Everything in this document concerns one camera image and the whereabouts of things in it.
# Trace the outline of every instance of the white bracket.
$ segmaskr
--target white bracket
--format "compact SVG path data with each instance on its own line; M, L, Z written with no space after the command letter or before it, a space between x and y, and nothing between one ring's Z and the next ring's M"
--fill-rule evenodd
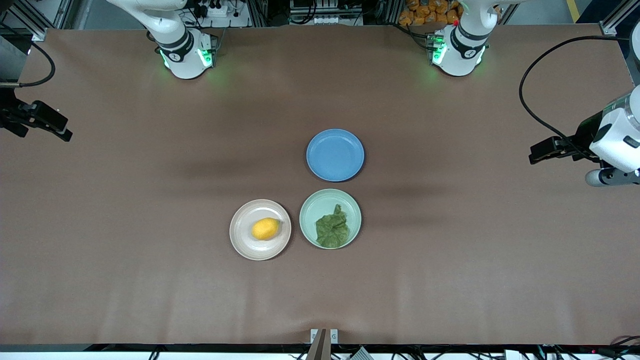
M317 333L318 333L318 329L311 329L311 340L309 341L309 343L313 343L314 342L314 339L316 338ZM331 343L332 344L337 344L338 343L338 329L331 329L330 335L331 335Z

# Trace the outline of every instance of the black cable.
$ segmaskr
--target black cable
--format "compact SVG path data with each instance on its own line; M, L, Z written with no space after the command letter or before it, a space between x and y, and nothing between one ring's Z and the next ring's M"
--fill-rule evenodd
M398 24L389 23L388 25L393 26L394 28L396 28L396 29L398 29L398 30L402 31L403 33L405 33L405 34L407 34L407 35L410 35L410 36L411 36L411 34L413 34L413 35L414 35L415 37L417 37L417 38L427 38L427 35L413 33L412 31L407 30L407 29L404 29L402 26L400 26L400 25L398 25Z
M448 352L451 352L451 350L447 350L447 351L445 351L445 352L441 352L441 353L439 353L438 355L434 356L434 357L433 357L433 359L431 359L431 360L438 360L438 358L439 358L440 356L443 356L444 354L446 354L446 353L448 353Z
M554 352L556 353L556 360L564 360L560 351L558 351L558 346L554 345Z
M409 28L409 25L406 26L406 29L409 31L409 36L411 36L411 39L413 39L413 41L421 48L425 49L425 50L435 50L436 47L431 47L431 46L427 46L424 45L422 43L420 43L418 41L418 39L416 38L416 36L413 34L413 31L411 31L411 28Z
M306 16L302 19L302 21L295 21L291 19L291 13L289 13L289 21L291 21L294 24L297 25L304 25L306 23L308 23L309 21L311 21L314 16L316 16L316 10L317 10L317 2L316 0L312 0L312 3L309 5L309 12L306 14Z
M42 55L44 55L44 57L47 58L47 61L49 62L49 65L51 66L51 70L49 71L49 74L46 75L43 79L38 80L38 81L34 81L32 83L17 83L17 86L19 88L27 88L27 87L30 87L30 86L42 85L42 84L46 83L47 81L51 80L51 78L53 78L53 75L56 73L56 64L53 63L53 59L51 58L51 56L49 56L49 54L47 54L46 51L42 50L42 48L40 46L38 46L38 44L34 43L31 38L29 38L27 36L24 36L24 35L21 35L18 31L15 31L11 26L5 25L2 22L0 22L0 26L2 26L3 28L11 31L12 33L16 34L19 37L24 37L24 38L28 39L29 43L31 43L31 46L33 46L36 49L38 49L38 51L40 51L42 53Z
M562 140L564 140L566 143L568 143L571 147L573 147L573 150L575 150L578 154L582 155L584 158L591 160L595 163L598 162L597 158L594 158L592 156L590 156L589 154L586 154L584 151L578 149L578 147L571 141L569 140L569 138L563 134L560 130L554 128L553 126L551 126L550 124L546 123L544 120L542 120L541 118L539 118L539 116L537 116L531 109L530 107L527 105L527 102L524 100L524 96L522 95L522 88L524 87L524 81L527 79L527 76L529 75L531 69L533 69L534 66L536 66L537 63L540 62L540 60L542 60L546 55L549 55L552 51L565 46L566 44L570 44L572 42L576 42L576 41L580 41L580 40L615 40L615 41L622 41L622 40L629 40L627 38L618 38L618 37L603 37L603 36L586 36L586 37L575 37L575 38L571 38L569 40L565 40L563 42L561 42L560 44L557 44L556 46L552 47L551 49L545 51L542 55L540 55L537 59L535 59L535 61L533 61L533 63L531 63L531 65L527 68L527 70L524 72L524 75L522 75L522 80L520 80L520 86L518 87L518 95L520 96L520 103L522 103L522 106L524 107L524 110L527 110L527 113L529 113L529 115L531 115L531 117L539 122L542 126L546 127L547 129L553 131L557 136L560 136L562 138Z
M296 360L300 360L300 359L302 359L302 357L303 357L307 352L309 352L309 350L305 350L305 351L303 351L300 355L298 355L298 358L297 358Z
M356 26L356 24L358 23L358 19L362 16L362 10L360 10L360 13L358 14L358 17L356 18L356 21L353 22L353 25Z
M189 12L191 13L191 15L193 16L193 18L196 20L196 25L198 30L202 30L202 25L200 25L200 21L198 20L198 18L196 17L196 14L193 12L193 10L191 8L187 8L189 10Z
M560 349L560 351L566 352L573 360L580 360L576 355L573 354L573 352L567 351L561 348L559 345L556 345L556 347Z
M409 359L406 358L406 356L400 354L399 352L394 352L393 355L391 355L391 360L394 360L396 355L400 355L400 357L402 357L404 360L409 360Z
M157 360L158 357L160 357L160 350L166 350L166 346L156 345L153 351L151 351L151 355L149 355L149 360Z
M255 6L256 9L258 9L258 14L262 17L262 20L264 20L264 23L267 26L271 26L271 24L269 23L269 19L267 18L267 16L262 12L262 9L260 8L260 4L256 1L253 4Z
M628 343L629 341L636 340L636 339L640 339L640 336L639 336L639 335L636 335L636 336L628 336L625 340L621 340L621 341L618 341L617 343L613 343L613 344L611 344L611 346L618 346L618 345L622 345L622 344L624 344L624 343Z

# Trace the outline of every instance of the lemon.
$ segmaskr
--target lemon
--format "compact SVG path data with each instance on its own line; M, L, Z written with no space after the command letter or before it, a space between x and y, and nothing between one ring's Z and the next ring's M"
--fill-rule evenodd
M280 222L274 218L263 218L255 222L251 235L258 240L269 240L280 228Z

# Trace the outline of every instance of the green vegetable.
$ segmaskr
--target green vegetable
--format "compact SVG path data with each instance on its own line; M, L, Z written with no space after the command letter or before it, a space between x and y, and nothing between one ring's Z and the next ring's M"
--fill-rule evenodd
M335 249L341 247L349 238L347 214L340 205L336 205L333 214L325 215L316 221L317 242L322 247Z

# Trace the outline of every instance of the beige plate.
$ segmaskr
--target beige plate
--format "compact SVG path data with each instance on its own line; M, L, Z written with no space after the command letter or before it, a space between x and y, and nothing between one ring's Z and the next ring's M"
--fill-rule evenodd
M256 240L251 228L256 221L274 218L280 221L280 228L270 240ZM287 211L277 202L259 199L247 202L236 211L229 226L231 245L238 254L249 260L267 260L278 255L291 237L291 219Z

